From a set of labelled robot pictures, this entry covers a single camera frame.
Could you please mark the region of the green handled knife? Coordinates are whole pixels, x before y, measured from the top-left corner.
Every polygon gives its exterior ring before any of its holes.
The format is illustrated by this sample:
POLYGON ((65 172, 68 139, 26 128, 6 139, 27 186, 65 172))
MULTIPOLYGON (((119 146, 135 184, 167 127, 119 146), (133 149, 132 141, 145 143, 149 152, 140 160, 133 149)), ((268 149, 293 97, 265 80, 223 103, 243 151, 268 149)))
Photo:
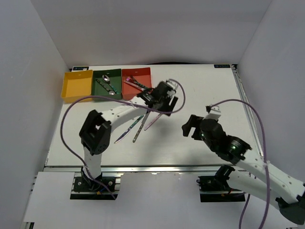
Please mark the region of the green handled knife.
POLYGON ((128 129, 114 142, 115 144, 120 142, 122 139, 124 139, 129 133, 130 131, 133 129, 133 127, 143 119, 144 115, 141 115, 140 117, 138 117, 129 127, 128 129))

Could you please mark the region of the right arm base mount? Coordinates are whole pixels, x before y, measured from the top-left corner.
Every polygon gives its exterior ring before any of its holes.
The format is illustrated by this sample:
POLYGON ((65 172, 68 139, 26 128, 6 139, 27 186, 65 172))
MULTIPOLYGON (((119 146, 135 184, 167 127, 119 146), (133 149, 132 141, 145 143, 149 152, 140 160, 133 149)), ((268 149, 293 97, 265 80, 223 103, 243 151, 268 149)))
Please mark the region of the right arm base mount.
POLYGON ((199 176, 196 180, 202 203, 244 202, 245 193, 231 188, 227 181, 234 172, 232 166, 222 165, 213 176, 199 176))

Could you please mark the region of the mosaic handled spoon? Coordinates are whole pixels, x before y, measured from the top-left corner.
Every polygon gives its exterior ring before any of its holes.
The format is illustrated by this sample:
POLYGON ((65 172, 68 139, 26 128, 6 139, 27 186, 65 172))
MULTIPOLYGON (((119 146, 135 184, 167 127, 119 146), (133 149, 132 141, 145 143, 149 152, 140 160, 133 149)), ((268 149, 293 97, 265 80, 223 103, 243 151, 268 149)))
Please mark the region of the mosaic handled spoon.
POLYGON ((109 76, 103 75, 103 76, 102 76, 102 80, 103 80, 106 84, 108 84, 116 94, 119 93, 119 92, 117 91, 117 89, 112 85, 109 76))

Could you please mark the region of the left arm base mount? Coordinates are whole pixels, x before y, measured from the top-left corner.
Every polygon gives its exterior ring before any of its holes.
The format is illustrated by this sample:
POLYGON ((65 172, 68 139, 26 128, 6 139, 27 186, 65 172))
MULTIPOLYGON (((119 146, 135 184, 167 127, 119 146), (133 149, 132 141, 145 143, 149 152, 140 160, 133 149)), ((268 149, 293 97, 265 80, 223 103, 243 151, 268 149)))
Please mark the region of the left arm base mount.
POLYGON ((83 171, 74 176, 71 187, 71 200, 115 200, 119 194, 120 179, 114 176, 104 176, 101 173, 99 182, 91 180, 83 171))

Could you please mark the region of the pink handled spoon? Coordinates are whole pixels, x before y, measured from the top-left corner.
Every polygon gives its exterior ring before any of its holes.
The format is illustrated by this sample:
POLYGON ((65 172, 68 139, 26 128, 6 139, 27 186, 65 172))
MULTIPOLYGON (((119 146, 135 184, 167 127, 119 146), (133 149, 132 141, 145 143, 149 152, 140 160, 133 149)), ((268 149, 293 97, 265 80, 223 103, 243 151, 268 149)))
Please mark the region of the pink handled spoon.
POLYGON ((144 131, 146 131, 148 128, 150 128, 163 114, 158 114, 145 128, 144 131))

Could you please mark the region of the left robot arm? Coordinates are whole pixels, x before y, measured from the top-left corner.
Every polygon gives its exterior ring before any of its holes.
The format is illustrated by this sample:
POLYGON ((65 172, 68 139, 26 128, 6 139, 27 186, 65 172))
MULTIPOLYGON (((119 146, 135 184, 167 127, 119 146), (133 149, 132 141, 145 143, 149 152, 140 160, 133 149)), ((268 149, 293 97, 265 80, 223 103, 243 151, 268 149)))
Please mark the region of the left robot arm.
POLYGON ((89 190, 100 187, 102 153, 110 144, 112 132, 152 109, 168 113, 173 111, 175 105, 170 102, 171 100, 176 102, 178 99, 174 96, 177 87, 178 84, 173 80, 161 81, 151 91, 142 91, 113 109, 101 113, 96 110, 89 112, 79 133, 86 163, 83 169, 86 175, 84 184, 89 190))

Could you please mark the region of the mosaic handled knife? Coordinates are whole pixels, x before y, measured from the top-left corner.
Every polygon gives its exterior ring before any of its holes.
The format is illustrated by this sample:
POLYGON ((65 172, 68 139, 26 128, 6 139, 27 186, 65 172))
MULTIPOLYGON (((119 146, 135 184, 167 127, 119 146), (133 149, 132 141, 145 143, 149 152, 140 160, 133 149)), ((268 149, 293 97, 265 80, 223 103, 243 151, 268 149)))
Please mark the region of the mosaic handled knife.
POLYGON ((141 131, 142 131, 142 129, 143 129, 143 126, 145 125, 145 122, 146 122, 146 120, 147 120, 149 114, 150 114, 150 113, 147 112, 146 115, 144 116, 144 118, 143 118, 143 120, 142 120, 142 122, 141 122, 141 125, 140 125, 138 131, 136 132, 136 134, 135 134, 135 136, 134 136, 134 138, 133 138, 133 140, 132 140, 133 143, 136 142, 136 140, 137 140, 139 134, 141 133, 141 131))

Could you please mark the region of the mosaic handled fork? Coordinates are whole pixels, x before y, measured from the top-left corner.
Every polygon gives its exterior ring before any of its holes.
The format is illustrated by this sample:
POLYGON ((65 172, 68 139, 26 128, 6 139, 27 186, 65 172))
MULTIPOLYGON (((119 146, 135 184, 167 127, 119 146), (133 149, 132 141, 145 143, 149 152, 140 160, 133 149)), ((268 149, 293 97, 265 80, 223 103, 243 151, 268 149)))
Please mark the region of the mosaic handled fork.
POLYGON ((129 82, 133 82, 133 83, 136 83, 137 85, 141 86, 141 87, 145 87, 146 90, 149 90, 149 87, 141 84, 140 82, 138 82, 133 76, 129 76, 128 78, 129 82))

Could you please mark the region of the green handled spoon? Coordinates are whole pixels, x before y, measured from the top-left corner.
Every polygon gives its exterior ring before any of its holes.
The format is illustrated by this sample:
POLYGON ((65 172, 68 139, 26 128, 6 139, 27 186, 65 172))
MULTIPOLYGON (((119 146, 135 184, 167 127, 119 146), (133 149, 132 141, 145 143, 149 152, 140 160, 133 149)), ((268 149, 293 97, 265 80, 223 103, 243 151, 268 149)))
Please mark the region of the green handled spoon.
POLYGON ((105 90, 108 92, 108 94, 110 94, 110 95, 116 94, 115 91, 109 89, 109 88, 108 88, 105 84, 103 84, 100 80, 96 79, 95 81, 96 81, 103 89, 105 89, 105 90))

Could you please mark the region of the pink handled fork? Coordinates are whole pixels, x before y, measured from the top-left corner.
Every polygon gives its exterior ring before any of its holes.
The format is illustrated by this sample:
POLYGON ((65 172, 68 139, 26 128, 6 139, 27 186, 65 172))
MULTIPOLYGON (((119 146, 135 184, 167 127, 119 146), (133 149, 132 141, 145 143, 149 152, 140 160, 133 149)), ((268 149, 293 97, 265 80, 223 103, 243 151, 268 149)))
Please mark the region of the pink handled fork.
POLYGON ((136 89, 138 89, 138 90, 140 90, 140 91, 144 91, 144 90, 146 89, 145 87, 141 87, 141 86, 137 85, 136 83, 129 82, 129 81, 127 81, 127 80, 124 80, 124 82, 125 82, 126 84, 128 84, 128 85, 130 85, 130 86, 132 86, 132 87, 134 87, 134 88, 136 88, 136 89))

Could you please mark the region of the green handled fork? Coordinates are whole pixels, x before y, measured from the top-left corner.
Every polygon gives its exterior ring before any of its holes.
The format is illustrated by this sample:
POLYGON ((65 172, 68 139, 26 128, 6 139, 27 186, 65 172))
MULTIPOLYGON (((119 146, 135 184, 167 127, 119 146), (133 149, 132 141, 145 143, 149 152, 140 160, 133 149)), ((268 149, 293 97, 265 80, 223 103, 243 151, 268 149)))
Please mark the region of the green handled fork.
POLYGON ((147 87, 147 86, 141 84, 140 82, 138 82, 133 76, 126 77, 124 82, 140 91, 151 91, 152 90, 152 88, 147 87))

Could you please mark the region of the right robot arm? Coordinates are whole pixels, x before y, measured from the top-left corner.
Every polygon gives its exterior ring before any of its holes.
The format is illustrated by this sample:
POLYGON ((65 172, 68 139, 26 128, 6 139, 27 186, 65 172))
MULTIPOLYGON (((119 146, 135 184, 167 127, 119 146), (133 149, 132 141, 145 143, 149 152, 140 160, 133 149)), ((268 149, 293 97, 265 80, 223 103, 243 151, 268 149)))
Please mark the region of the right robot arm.
POLYGON ((254 178, 242 175, 231 166, 221 166, 212 180, 212 186, 220 190, 238 189, 274 206, 290 222, 305 223, 305 184, 264 161, 244 140, 225 133, 219 124, 218 114, 205 117, 191 115, 182 126, 183 136, 191 128, 194 140, 204 141, 221 159, 246 170, 254 178))

